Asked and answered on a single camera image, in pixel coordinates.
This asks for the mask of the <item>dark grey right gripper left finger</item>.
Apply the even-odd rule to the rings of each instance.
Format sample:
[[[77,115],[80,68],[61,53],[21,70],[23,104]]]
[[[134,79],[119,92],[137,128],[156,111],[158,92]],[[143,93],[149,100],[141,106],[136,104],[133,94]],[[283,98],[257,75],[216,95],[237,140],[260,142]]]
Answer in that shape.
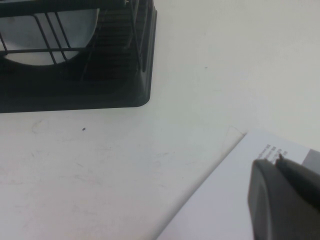
[[[320,208],[307,203],[276,168],[255,160],[251,167],[248,207],[256,240],[318,240]]]

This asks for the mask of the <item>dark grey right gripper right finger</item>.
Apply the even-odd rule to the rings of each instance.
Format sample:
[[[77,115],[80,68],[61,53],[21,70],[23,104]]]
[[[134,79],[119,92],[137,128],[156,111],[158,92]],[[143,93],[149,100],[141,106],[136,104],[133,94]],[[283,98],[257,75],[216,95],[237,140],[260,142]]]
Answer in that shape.
[[[294,190],[314,208],[320,207],[320,175],[312,170],[279,155],[276,168]]]

